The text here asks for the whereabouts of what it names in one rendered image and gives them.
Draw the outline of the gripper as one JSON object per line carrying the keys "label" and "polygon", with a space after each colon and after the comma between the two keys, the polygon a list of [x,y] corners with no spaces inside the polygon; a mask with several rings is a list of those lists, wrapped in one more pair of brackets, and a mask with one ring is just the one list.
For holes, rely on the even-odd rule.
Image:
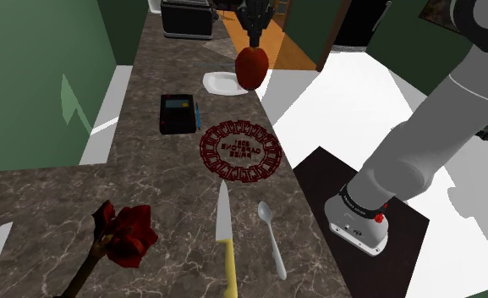
{"label": "gripper", "polygon": [[[249,45],[258,47],[262,31],[267,28],[275,13],[273,7],[269,7],[269,0],[244,0],[244,7],[236,12],[239,23],[247,31]],[[252,19],[256,19],[255,33]]]}

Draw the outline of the dark red oval fruit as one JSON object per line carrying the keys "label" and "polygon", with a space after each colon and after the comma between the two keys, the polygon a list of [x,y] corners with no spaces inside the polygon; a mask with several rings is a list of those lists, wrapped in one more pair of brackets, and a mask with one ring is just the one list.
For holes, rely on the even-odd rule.
{"label": "dark red oval fruit", "polygon": [[260,47],[244,48],[235,60],[235,74],[239,85],[248,91],[258,88],[266,77],[269,60]]}

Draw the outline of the green door with brown edge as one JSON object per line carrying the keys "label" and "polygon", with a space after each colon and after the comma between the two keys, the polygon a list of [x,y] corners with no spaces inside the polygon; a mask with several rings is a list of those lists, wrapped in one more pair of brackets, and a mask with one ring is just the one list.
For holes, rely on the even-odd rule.
{"label": "green door with brown edge", "polygon": [[321,72],[352,0],[290,0],[284,30]]}

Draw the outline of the white plate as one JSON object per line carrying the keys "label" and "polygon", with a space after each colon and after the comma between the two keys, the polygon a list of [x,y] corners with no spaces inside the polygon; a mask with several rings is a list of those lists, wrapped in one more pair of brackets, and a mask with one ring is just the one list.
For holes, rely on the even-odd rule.
{"label": "white plate", "polygon": [[242,88],[233,72],[209,72],[203,77],[205,89],[214,95],[239,96],[247,94],[248,91]]}

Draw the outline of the black toaster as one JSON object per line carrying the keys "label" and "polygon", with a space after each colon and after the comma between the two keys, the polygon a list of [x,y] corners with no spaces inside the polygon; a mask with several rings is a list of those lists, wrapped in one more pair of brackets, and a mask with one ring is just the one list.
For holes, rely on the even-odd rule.
{"label": "black toaster", "polygon": [[165,37],[212,39],[212,11],[207,0],[161,0]]}

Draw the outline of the black box with screen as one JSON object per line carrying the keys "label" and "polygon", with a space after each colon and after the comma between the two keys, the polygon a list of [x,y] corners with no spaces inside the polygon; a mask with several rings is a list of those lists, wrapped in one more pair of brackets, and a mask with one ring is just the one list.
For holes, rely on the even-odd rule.
{"label": "black box with screen", "polygon": [[195,133],[196,122],[192,95],[161,95],[159,130],[163,135]]}

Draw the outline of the dark red round trivet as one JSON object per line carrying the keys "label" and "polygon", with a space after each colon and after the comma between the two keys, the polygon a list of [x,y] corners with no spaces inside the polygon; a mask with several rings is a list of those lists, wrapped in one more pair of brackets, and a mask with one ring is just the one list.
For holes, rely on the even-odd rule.
{"label": "dark red round trivet", "polygon": [[[200,139],[200,156],[206,167],[220,178],[255,183],[275,173],[282,161],[282,148],[276,136],[259,124],[247,120],[228,120],[210,127]],[[238,159],[262,155],[250,166],[238,166],[224,160],[220,151]]]}

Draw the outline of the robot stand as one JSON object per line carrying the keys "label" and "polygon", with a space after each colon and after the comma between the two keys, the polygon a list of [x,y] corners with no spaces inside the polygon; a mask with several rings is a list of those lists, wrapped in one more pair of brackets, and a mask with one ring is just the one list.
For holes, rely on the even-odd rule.
{"label": "robot stand", "polygon": [[407,293],[429,219],[393,197],[387,206],[388,242],[371,257],[330,230],[325,202],[356,171],[317,147],[293,169],[314,217],[353,298],[412,298]]}

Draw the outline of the grey spoon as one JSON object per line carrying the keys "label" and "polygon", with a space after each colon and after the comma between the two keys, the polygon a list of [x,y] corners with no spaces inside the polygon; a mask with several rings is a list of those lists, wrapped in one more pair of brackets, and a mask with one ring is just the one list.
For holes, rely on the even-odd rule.
{"label": "grey spoon", "polygon": [[277,245],[277,242],[276,242],[273,230],[272,230],[271,209],[269,208],[269,206],[267,205],[266,202],[260,201],[258,204],[258,207],[257,207],[257,212],[258,212],[259,218],[266,223],[268,230],[269,230],[269,234],[270,234],[270,238],[271,238],[272,256],[273,256],[273,259],[274,259],[275,264],[276,264],[277,275],[278,275],[279,279],[285,280],[287,278],[287,271],[286,271],[286,268],[285,268],[285,265],[284,265],[284,262],[282,259],[282,255],[278,249],[278,245]]}

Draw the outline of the red flower with brown stem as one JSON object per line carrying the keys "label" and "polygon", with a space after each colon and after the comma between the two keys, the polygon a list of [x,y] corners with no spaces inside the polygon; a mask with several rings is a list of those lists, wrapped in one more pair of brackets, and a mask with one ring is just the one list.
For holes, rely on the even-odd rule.
{"label": "red flower with brown stem", "polygon": [[96,264],[107,257],[122,268],[138,268],[142,257],[158,240],[151,227],[151,206],[123,207],[118,214],[106,200],[92,214],[94,240],[86,259],[66,290],[53,298],[75,298]]}

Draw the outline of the yellow-handled kitchen knife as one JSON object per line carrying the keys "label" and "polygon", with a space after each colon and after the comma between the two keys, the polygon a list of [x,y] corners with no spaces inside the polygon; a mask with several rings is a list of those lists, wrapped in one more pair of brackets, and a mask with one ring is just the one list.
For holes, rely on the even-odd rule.
{"label": "yellow-handled kitchen knife", "polygon": [[238,298],[230,203],[228,187],[224,180],[220,184],[217,199],[216,241],[225,245],[224,267],[227,287],[223,292],[223,298]]}

